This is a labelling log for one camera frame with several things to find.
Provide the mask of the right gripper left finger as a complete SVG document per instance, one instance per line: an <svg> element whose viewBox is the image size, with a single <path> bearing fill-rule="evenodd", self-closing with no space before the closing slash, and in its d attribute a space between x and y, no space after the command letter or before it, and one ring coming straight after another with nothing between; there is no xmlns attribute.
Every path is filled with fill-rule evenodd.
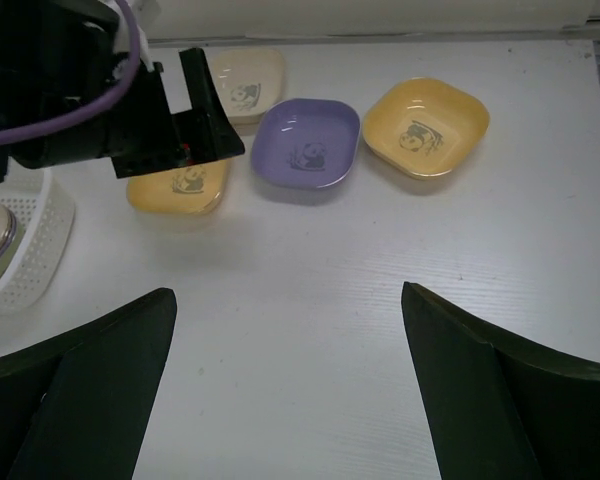
<svg viewBox="0 0 600 480"><path fill-rule="evenodd" d="M176 322L156 289L0 357L0 479L130 479Z"/></svg>

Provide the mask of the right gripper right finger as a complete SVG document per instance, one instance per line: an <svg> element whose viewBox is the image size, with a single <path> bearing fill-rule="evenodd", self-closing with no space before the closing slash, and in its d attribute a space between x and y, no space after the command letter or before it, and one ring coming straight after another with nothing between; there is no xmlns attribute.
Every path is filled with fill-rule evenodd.
<svg viewBox="0 0 600 480"><path fill-rule="evenodd" d="M444 479L600 479L600 363L405 283L404 328Z"/></svg>

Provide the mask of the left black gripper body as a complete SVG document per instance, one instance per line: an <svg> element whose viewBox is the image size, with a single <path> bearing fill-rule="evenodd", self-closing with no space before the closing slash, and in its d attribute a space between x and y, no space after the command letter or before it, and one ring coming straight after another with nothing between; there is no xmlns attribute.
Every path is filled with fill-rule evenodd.
<svg viewBox="0 0 600 480"><path fill-rule="evenodd" d="M163 66L141 67L125 97L104 115L104 140L94 157L111 160L118 178L169 171L190 163L162 82Z"/></svg>

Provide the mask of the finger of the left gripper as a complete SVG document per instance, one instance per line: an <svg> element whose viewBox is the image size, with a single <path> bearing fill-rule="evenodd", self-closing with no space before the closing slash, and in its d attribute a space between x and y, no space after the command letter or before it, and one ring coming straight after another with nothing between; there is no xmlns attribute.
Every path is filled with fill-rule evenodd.
<svg viewBox="0 0 600 480"><path fill-rule="evenodd" d="M179 59L191 108L173 118L188 162L205 164L243 155L244 143L224 111L204 50L182 50Z"/></svg>

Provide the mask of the yellow square plate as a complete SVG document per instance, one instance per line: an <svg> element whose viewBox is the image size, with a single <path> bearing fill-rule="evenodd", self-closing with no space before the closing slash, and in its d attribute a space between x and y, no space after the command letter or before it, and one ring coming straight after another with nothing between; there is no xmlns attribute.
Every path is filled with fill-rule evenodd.
<svg viewBox="0 0 600 480"><path fill-rule="evenodd" d="M193 165L132 177L126 198L137 211L165 215L205 215L222 201L232 160Z"/></svg>
<svg viewBox="0 0 600 480"><path fill-rule="evenodd" d="M433 78L413 78L386 92L366 113L362 137L403 173L432 179L451 173L476 148L490 114L476 97Z"/></svg>

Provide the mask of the cream square plate back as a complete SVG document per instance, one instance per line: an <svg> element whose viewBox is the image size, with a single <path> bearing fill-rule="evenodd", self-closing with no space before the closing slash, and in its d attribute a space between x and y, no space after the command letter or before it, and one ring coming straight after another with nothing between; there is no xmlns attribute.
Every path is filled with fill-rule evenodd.
<svg viewBox="0 0 600 480"><path fill-rule="evenodd" d="M210 61L223 109L233 125L257 124L283 97L286 61L274 48L226 50Z"/></svg>

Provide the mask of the purple square plate back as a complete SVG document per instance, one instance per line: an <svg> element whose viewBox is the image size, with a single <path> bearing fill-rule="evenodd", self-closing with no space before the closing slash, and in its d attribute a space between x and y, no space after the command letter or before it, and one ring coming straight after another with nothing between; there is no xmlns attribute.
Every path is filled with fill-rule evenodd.
<svg viewBox="0 0 600 480"><path fill-rule="evenodd" d="M320 190L336 185L352 169L361 122L337 100L296 98L262 118L251 148L251 168L278 187Z"/></svg>

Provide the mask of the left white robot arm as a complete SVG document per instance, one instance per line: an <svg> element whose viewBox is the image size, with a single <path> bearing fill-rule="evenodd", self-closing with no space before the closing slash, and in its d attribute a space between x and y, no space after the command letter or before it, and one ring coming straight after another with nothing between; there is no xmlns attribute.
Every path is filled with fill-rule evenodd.
<svg viewBox="0 0 600 480"><path fill-rule="evenodd" d="M203 50L179 55L190 108L170 110L161 64L127 1L0 1L0 183L107 158L130 178L245 151Z"/></svg>

